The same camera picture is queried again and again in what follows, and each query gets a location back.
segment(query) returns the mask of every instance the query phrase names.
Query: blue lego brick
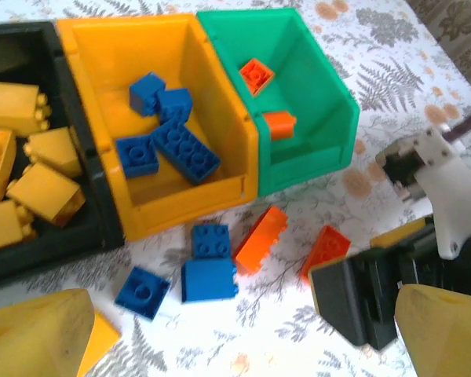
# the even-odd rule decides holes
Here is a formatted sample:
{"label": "blue lego brick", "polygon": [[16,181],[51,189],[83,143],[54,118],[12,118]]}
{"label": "blue lego brick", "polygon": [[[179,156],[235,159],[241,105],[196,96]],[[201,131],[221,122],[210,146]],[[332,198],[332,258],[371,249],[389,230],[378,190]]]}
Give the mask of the blue lego brick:
{"label": "blue lego brick", "polygon": [[157,149],[193,185],[198,185],[219,166],[220,159],[187,127],[176,119],[162,124],[152,133]]}
{"label": "blue lego brick", "polygon": [[196,259],[181,268],[181,301],[195,302],[234,298],[236,265],[230,258]]}
{"label": "blue lego brick", "polygon": [[194,105],[186,88],[161,91],[157,93],[157,102],[161,124],[172,118],[186,123]]}
{"label": "blue lego brick", "polygon": [[156,74],[150,72],[130,86],[130,107],[141,116],[155,115],[157,94],[165,89],[166,83]]}
{"label": "blue lego brick", "polygon": [[127,178],[155,174],[159,170],[159,159],[151,135],[118,139],[116,144]]}
{"label": "blue lego brick", "polygon": [[153,320],[170,285],[170,282],[162,277],[134,267],[115,304]]}
{"label": "blue lego brick", "polygon": [[192,228],[192,257],[230,258],[230,238],[227,225],[194,225]]}

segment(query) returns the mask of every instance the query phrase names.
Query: stacked blue bricks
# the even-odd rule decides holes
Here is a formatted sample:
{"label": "stacked blue bricks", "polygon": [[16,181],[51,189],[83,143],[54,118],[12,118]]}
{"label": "stacked blue bricks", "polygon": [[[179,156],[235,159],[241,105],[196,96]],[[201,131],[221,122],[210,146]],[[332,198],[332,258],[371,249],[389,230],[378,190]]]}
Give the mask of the stacked blue bricks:
{"label": "stacked blue bricks", "polygon": [[234,298],[239,293],[227,225],[195,225],[192,257],[181,268],[182,302]]}
{"label": "stacked blue bricks", "polygon": [[166,83],[151,72],[130,86],[130,107],[143,117],[157,114],[161,126],[151,134],[116,141],[127,178],[159,171],[156,148],[193,185],[220,166],[220,159],[185,126],[193,108],[188,89],[166,90]]}

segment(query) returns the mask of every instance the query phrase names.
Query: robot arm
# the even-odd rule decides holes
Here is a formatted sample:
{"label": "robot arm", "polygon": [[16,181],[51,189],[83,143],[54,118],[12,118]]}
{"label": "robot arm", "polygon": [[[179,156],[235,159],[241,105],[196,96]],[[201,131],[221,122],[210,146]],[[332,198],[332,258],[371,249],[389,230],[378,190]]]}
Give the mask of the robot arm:
{"label": "robot arm", "polygon": [[457,150],[430,128],[396,141],[376,160],[403,200],[429,198],[440,257],[457,258],[471,237],[471,170]]}
{"label": "robot arm", "polygon": [[405,284],[471,295],[471,170],[452,145],[469,130],[471,116],[453,130],[431,128],[382,151],[376,160],[396,193],[427,196],[433,215],[309,272],[316,310],[353,345],[381,350],[396,338],[396,299]]}

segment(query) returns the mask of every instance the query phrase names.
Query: fern leaf pattern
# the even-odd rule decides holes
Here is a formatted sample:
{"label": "fern leaf pattern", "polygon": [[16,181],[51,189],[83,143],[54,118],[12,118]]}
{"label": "fern leaf pattern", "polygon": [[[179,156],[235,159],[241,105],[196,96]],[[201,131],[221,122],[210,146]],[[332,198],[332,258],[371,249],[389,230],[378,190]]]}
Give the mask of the fern leaf pattern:
{"label": "fern leaf pattern", "polygon": [[138,3],[140,4],[141,14],[153,14],[152,8],[150,8],[150,5],[145,0],[138,0]]}
{"label": "fern leaf pattern", "polygon": [[396,20],[391,13],[374,9],[356,10],[360,25],[371,27],[370,35],[381,45],[394,47],[396,41],[412,42],[418,37],[417,29],[407,20]]}
{"label": "fern leaf pattern", "polygon": [[82,287],[103,290],[108,281],[115,279],[120,269],[131,264],[129,246],[118,250],[98,254],[84,261],[73,262],[47,273],[26,279],[22,284],[27,291],[52,293],[59,291],[70,280],[75,280]]}
{"label": "fern leaf pattern", "polygon": [[140,321],[133,318],[133,334],[128,344],[120,340],[87,374],[87,377],[148,377],[151,369],[167,372],[164,352],[155,351],[148,343]]}
{"label": "fern leaf pattern", "polygon": [[422,92],[424,82],[406,63],[402,65],[392,57],[389,59],[391,64],[374,61],[379,69],[360,65],[357,99],[363,110],[398,112],[401,107],[408,112],[409,108],[417,107],[415,93]]}
{"label": "fern leaf pattern", "polygon": [[125,2],[118,2],[116,0],[104,0],[104,2],[111,5],[120,16],[135,16],[139,13]]}
{"label": "fern leaf pattern", "polygon": [[340,61],[338,61],[331,55],[327,55],[327,58],[330,61],[331,65],[333,65],[333,68],[335,68],[335,71],[337,71],[341,79],[347,79],[350,76],[350,74],[345,70],[344,66]]}

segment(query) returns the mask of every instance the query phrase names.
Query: table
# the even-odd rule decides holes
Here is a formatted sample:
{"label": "table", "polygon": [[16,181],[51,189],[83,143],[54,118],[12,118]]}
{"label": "table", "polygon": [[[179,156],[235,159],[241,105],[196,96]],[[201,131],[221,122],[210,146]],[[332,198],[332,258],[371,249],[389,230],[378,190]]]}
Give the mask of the table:
{"label": "table", "polygon": [[[286,211],[288,229],[261,273],[239,277],[231,301],[181,304],[182,263],[192,224],[112,253],[65,265],[0,290],[0,307],[70,287],[86,287],[122,340],[92,377],[150,375],[400,376],[415,375],[401,340],[381,353],[350,346],[314,310],[298,270],[325,224],[352,241],[431,211],[427,201],[403,205],[373,163],[397,137],[429,124],[451,126],[471,113],[471,86],[404,1],[397,0],[0,0],[0,22],[73,16],[195,12],[207,9],[297,8],[362,108],[350,168],[203,219],[228,223],[236,247],[270,204]],[[471,166],[471,134],[464,138]],[[153,322],[113,304],[133,265],[172,283]]]}

